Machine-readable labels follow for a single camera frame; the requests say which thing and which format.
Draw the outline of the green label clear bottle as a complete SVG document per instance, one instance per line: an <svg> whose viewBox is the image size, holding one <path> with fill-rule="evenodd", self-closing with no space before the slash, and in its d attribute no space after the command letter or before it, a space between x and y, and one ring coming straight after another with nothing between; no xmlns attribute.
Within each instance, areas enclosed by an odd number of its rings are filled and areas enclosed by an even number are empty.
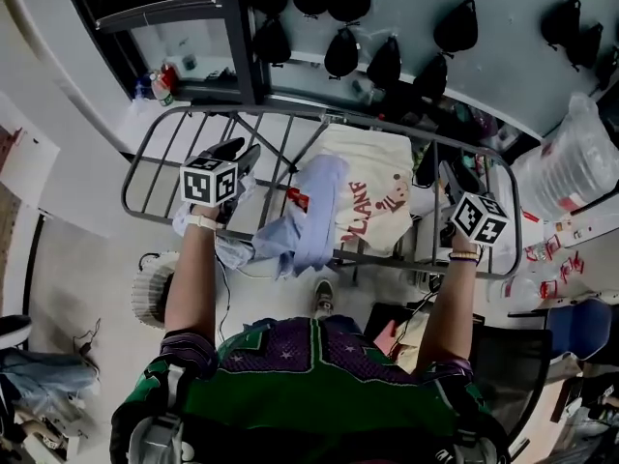
<svg viewBox="0 0 619 464"><path fill-rule="evenodd" d="M174 99L165 74L163 72L151 72L150 81L151 90L155 99L162 106L170 106Z"/></svg>

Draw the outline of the light blue shirt clothes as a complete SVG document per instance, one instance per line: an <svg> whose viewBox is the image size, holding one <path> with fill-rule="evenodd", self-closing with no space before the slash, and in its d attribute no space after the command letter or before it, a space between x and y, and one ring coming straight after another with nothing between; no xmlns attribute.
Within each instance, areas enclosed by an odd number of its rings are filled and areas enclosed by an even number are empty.
<svg viewBox="0 0 619 464"><path fill-rule="evenodd" d="M297 173L300 193L309 201L305 210L289 203L283 216L266 224L252 237L255 254L279 260L276 278L321 270L332 258L339 192L348 163L333 155L318 155Z"/></svg>

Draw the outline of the person's right forearm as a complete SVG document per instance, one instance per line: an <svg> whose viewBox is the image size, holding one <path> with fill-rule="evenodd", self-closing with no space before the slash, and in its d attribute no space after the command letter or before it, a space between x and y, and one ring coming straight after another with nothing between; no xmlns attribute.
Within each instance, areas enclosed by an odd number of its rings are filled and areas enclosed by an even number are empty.
<svg viewBox="0 0 619 464"><path fill-rule="evenodd" d="M475 246L465 242L453 244L453 255L428 317L418 372L433 363L467 360L470 355L478 253Z"/></svg>

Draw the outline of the cream printed T-shirt clothes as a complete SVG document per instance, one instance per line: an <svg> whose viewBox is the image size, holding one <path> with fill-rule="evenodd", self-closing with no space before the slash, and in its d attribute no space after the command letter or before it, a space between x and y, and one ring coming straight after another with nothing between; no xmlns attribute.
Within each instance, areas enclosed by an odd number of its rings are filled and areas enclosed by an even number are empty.
<svg viewBox="0 0 619 464"><path fill-rule="evenodd" d="M332 124L320 135L317 153L348 166L335 213L336 242L361 240L380 253L391 251L412 225L410 139Z"/></svg>

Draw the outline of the pile of red white packets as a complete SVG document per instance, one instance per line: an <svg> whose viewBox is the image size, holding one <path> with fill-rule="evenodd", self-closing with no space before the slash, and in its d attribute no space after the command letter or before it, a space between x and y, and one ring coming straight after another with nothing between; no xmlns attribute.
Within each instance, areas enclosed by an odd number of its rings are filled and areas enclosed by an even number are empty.
<svg viewBox="0 0 619 464"><path fill-rule="evenodd" d="M571 281L584 273L585 260L563 246L557 234L527 246L521 266L509 278L492 284L488 292L508 310L529 310L559 300Z"/></svg>

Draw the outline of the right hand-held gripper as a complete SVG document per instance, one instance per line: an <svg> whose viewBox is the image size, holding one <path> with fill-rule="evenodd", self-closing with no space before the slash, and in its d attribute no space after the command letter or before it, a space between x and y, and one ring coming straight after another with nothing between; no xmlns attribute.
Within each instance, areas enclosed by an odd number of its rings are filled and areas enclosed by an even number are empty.
<svg viewBox="0 0 619 464"><path fill-rule="evenodd" d="M480 179L468 167L452 167L440 162L440 179L449 201L440 207L439 243L447 247L459 231L469 243L493 247L511 224L502 206L480 193ZM464 194L459 199L459 192Z"/></svg>

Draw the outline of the large clear water bottle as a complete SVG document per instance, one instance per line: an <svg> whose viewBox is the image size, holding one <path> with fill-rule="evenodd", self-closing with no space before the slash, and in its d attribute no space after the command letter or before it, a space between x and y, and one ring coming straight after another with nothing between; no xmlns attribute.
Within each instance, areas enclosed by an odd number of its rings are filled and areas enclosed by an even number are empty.
<svg viewBox="0 0 619 464"><path fill-rule="evenodd" d="M511 165L520 207L536 218L558 221L612 191L619 182L619 149L596 103L571 96L558 132Z"/></svg>

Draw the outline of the black office chair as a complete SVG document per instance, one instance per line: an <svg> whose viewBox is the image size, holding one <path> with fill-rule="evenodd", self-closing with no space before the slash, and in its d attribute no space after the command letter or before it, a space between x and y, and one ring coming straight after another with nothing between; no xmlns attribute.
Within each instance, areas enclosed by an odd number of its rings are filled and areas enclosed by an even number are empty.
<svg viewBox="0 0 619 464"><path fill-rule="evenodd" d="M390 320L414 330L426 326L431 304L376 303L364 335L375 340ZM493 417L511 445L528 422L538 402L550 365L551 332L488 326L473 316L470 362L474 381Z"/></svg>

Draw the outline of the blue chair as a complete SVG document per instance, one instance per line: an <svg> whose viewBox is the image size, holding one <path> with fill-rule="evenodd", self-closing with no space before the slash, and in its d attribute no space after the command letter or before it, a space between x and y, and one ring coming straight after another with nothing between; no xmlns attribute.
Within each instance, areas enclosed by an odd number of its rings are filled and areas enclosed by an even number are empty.
<svg viewBox="0 0 619 464"><path fill-rule="evenodd" d="M611 323L611 306L598 299L550 309L545 328L552 334L551 357L588 360L608 343Z"/></svg>

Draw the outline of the grey metal drying rack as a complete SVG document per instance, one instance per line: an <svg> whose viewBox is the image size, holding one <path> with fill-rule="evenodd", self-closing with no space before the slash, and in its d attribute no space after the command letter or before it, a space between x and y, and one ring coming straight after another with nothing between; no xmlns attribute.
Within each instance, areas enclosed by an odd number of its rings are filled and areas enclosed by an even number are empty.
<svg viewBox="0 0 619 464"><path fill-rule="evenodd" d="M206 148L210 139L226 142L231 138L245 139L245 148L258 145L262 154L270 154L272 163L258 158L263 170L256 175L262 206L254 220L260 229L269 222L275 203L282 202L298 172L302 158L331 125L344 125L372 132L390 132L412 142L426 142L433 158L436 175L447 171L438 160L441 152L450 149L462 155L475 155L487 165L500 166L509 178L508 193L512 197L508 215L512 221L508 230L515 249L508 251L511 264L501 266L492 246L486 248L483 267L477 276L498 280L513 276L523 256L522 223L516 177L510 166L493 150L474 146L438 134L428 128L411 128L385 122L368 115L336 111L328 108L292 110L271 106L241 106L234 104L181 105L165 109L151 121L139 147L130 156L130 168L121 189L121 204L135 218L169 224L172 211L181 201L182 163Z"/></svg>

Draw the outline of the red flat box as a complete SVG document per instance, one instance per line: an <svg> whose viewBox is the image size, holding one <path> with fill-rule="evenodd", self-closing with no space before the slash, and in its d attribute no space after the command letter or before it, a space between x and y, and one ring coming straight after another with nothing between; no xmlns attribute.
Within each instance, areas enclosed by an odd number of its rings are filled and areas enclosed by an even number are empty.
<svg viewBox="0 0 619 464"><path fill-rule="evenodd" d="M395 320L390 320L373 341L376 347L388 358L393 355L393 352L398 345L397 332L397 322Z"/></svg>

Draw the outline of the red bottle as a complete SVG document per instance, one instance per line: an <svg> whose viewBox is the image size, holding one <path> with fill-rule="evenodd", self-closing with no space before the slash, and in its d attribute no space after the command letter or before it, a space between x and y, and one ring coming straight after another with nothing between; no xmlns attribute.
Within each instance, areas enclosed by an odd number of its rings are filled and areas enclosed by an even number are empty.
<svg viewBox="0 0 619 464"><path fill-rule="evenodd" d="M163 63L161 67L162 82L167 86L172 95L176 94L179 82L178 74L173 65Z"/></svg>

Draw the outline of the light wooden table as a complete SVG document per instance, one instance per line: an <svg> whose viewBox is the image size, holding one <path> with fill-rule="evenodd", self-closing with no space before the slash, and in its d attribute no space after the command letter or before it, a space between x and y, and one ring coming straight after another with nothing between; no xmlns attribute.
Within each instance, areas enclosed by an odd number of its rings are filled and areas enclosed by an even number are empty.
<svg viewBox="0 0 619 464"><path fill-rule="evenodd" d="M568 379L543 387L531 417L510 445L512 464L537 464L550 456L567 422L566 417L551 420L566 382Z"/></svg>

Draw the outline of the black window frame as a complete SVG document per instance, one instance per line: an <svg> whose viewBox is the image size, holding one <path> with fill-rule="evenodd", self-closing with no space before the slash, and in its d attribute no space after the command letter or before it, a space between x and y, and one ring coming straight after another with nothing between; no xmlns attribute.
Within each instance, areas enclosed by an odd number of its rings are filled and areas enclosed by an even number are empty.
<svg viewBox="0 0 619 464"><path fill-rule="evenodd" d="M260 66L246 0L71 0L89 37L128 97L163 63L179 76L182 101L257 104ZM193 54L187 72L182 58Z"/></svg>

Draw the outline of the white ribbed laundry basket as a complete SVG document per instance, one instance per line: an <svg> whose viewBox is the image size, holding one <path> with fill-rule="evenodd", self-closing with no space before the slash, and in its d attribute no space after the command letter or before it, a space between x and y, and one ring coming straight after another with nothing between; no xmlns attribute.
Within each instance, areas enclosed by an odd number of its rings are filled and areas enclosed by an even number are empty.
<svg viewBox="0 0 619 464"><path fill-rule="evenodd" d="M165 307L179 253L149 252L138 261L133 280L132 309L144 325L163 330Z"/></svg>

